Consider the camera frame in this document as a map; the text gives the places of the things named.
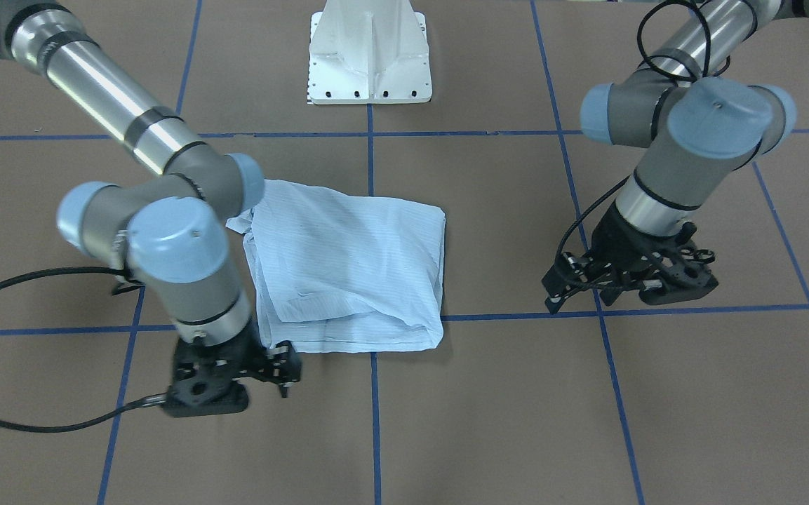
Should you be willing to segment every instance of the stand base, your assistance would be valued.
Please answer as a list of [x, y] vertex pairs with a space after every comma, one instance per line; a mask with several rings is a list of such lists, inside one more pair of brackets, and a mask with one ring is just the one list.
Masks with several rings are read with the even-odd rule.
[[[426, 16], [422, 13], [414, 15], [425, 38]], [[315, 13], [311, 17], [311, 39], [321, 16], [323, 13]], [[432, 98], [429, 54], [417, 58], [399, 58], [375, 76], [356, 71], [340, 58], [311, 54], [308, 70], [307, 101], [314, 105], [424, 103]]]

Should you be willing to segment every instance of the black band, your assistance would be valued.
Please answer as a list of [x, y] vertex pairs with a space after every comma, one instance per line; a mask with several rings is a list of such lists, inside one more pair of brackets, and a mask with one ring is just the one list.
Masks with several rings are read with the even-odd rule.
[[751, 24], [750, 32], [747, 33], [747, 37], [744, 37], [744, 40], [746, 41], [747, 39], [750, 39], [750, 36], [753, 35], [754, 32], [756, 32], [757, 28], [759, 28], [760, 22], [756, 18], [756, 9], [754, 9], [754, 6], [751, 6], [750, 2], [748, 2], [747, 0], [741, 1], [744, 2], [744, 5], [747, 6], [748, 9], [750, 9], [751, 16], [754, 17], [754, 22]]
[[682, 49], [668, 48], [664, 52], [650, 55], [649, 58], [651, 60], [654, 60], [654, 58], [669, 58], [670, 60], [681, 63], [691, 77], [697, 77], [698, 79], [700, 79], [700, 77], [706, 77], [703, 76], [703, 70], [700, 68], [700, 65], [697, 64], [697, 60], [694, 60], [694, 57], [682, 51]]
[[177, 116], [176, 112], [171, 111], [169, 107], [163, 105], [152, 107], [148, 109], [148, 111], [135, 117], [131, 124], [126, 127], [126, 132], [124, 132], [124, 147], [132, 153], [133, 149], [135, 149], [135, 145], [139, 143], [139, 138], [142, 137], [142, 134], [144, 134], [151, 125], [167, 118], [177, 118], [182, 121], [182, 118]]
[[195, 181], [189, 179], [189, 177], [186, 176], [185, 173], [171, 172], [168, 173], [167, 175], [175, 175], [180, 179], [183, 179], [183, 181], [185, 181], [189, 185], [189, 188], [192, 188], [192, 191], [195, 191], [196, 198], [200, 199], [200, 201], [208, 201], [208, 199], [205, 198], [205, 193], [202, 192], [201, 188], [195, 183]]
[[69, 10], [65, 9], [63, 6], [59, 6], [59, 4], [33, 4], [33, 6], [26, 6], [14, 14], [14, 17], [12, 20], [10, 20], [10, 22], [8, 22], [8, 26], [6, 27], [6, 51], [10, 53], [14, 32], [17, 31], [20, 23], [25, 22], [29, 16], [32, 16], [35, 13], [51, 10], [70, 13]]
[[746, 166], [748, 163], [750, 163], [751, 161], [753, 161], [754, 158], [757, 156], [757, 154], [760, 154], [761, 147], [763, 147], [763, 138], [762, 137], [760, 137], [760, 141], [756, 143], [756, 147], [754, 148], [754, 150], [751, 151], [750, 157], [747, 158], [747, 160], [745, 160], [744, 163], [741, 163], [741, 164], [739, 164], [739, 166], [735, 167], [735, 169], [732, 170], [732, 172], [735, 172], [735, 170], [737, 170], [739, 168], [742, 168], [742, 167]]
[[806, 13], [806, 9], [803, 7], [804, 0], [791, 0], [791, 11], [794, 13], [794, 17], [798, 18], [808, 18], [809, 15]]
[[206, 146], [207, 144], [208, 143], [206, 143], [204, 140], [196, 140], [195, 142], [190, 142], [189, 144], [186, 144], [185, 146], [180, 148], [180, 150], [177, 151], [176, 153], [173, 153], [173, 156], [171, 156], [171, 159], [167, 160], [167, 163], [164, 164], [164, 173], [167, 173], [167, 170], [170, 170], [171, 163], [173, 163], [177, 158], [179, 158], [180, 154], [183, 154], [186, 151], [189, 151], [190, 149], [192, 149], [192, 147]]
[[663, 205], [666, 205], [667, 207], [675, 208], [676, 210], [687, 210], [687, 211], [698, 210], [698, 208], [700, 208], [700, 205], [690, 207], [687, 205], [677, 204], [674, 201], [668, 201], [668, 199], [661, 197], [660, 195], [652, 191], [651, 188], [648, 188], [648, 186], [641, 181], [641, 178], [639, 178], [638, 176], [637, 170], [635, 170], [635, 172], [632, 173], [632, 177], [635, 179], [635, 183], [637, 183], [638, 187], [641, 188], [641, 191], [644, 191], [645, 193], [647, 193], [648, 197], [655, 199], [656, 201], [660, 202]]
[[663, 112], [663, 104], [667, 102], [667, 97], [670, 93], [673, 93], [674, 87], [668, 87], [667, 90], [663, 92], [663, 95], [657, 99], [657, 105], [654, 106], [654, 118], [651, 119], [650, 122], [650, 140], [653, 141], [657, 138], [657, 128], [658, 124], [660, 123], [660, 112]]
[[67, 44], [77, 41], [95, 44], [95, 41], [90, 39], [89, 35], [80, 32], [61, 32], [55, 33], [55, 35], [49, 37], [47, 41], [43, 42], [42, 46], [39, 47], [39, 54], [36, 55], [36, 70], [39, 70], [39, 73], [43, 74], [43, 76], [48, 76], [48, 62], [52, 60], [55, 52]]
[[186, 324], [186, 326], [202, 326], [202, 324], [214, 323], [217, 319], [221, 319], [221, 317], [226, 316], [231, 310], [233, 310], [235, 304], [239, 303], [240, 298], [241, 295], [239, 295], [236, 300], [230, 304], [230, 307], [227, 307], [227, 310], [222, 311], [220, 314], [216, 314], [216, 316], [211, 316], [208, 317], [208, 319], [201, 319], [198, 321], [182, 321], [177, 319], [177, 323]]

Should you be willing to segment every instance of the white metal stand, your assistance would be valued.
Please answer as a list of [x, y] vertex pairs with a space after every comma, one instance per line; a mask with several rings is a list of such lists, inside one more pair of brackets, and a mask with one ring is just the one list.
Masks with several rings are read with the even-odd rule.
[[327, 0], [311, 18], [310, 52], [308, 102], [432, 98], [426, 17], [409, 0]]

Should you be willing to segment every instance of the light blue joint cap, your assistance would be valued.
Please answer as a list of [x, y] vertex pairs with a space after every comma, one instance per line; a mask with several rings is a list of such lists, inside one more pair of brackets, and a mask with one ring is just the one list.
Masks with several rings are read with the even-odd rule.
[[241, 195], [240, 212], [244, 212], [264, 198], [264, 173], [261, 172], [259, 164], [247, 154], [230, 153], [227, 156], [233, 158], [241, 173], [243, 194]]
[[582, 133], [591, 140], [613, 145], [610, 140], [610, 87], [613, 83], [597, 84], [584, 96], [580, 110]]
[[669, 113], [669, 133], [690, 153], [729, 159], [760, 142], [773, 120], [769, 102], [735, 81], [704, 77]]
[[782, 138], [777, 141], [773, 149], [778, 147], [779, 144], [785, 141], [785, 138], [788, 138], [788, 135], [791, 134], [792, 129], [794, 129], [794, 125], [796, 124], [796, 103], [794, 103], [794, 99], [791, 98], [791, 95], [786, 92], [786, 90], [781, 89], [779, 86], [771, 86], [770, 84], [756, 84], [758, 87], [763, 89], [769, 90], [770, 93], [775, 95], [775, 98], [779, 99], [779, 102], [782, 103], [782, 108], [785, 109], [785, 131], [782, 134]]
[[96, 193], [102, 188], [114, 186], [108, 182], [84, 182], [76, 188], [67, 192], [58, 205], [58, 213], [55, 221], [58, 223], [58, 231], [67, 242], [80, 249], [80, 253], [89, 256], [90, 253], [83, 247], [83, 216], [86, 215], [86, 208], [89, 202], [93, 201]]
[[198, 198], [164, 198], [129, 221], [129, 264], [164, 282], [213, 275], [227, 261], [227, 236], [211, 206]]

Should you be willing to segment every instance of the light blue cloth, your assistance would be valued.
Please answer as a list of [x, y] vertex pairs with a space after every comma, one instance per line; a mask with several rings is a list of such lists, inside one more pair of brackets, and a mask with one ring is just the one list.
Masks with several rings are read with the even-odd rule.
[[260, 339], [301, 352], [422, 351], [442, 339], [445, 213], [267, 181], [244, 234]]

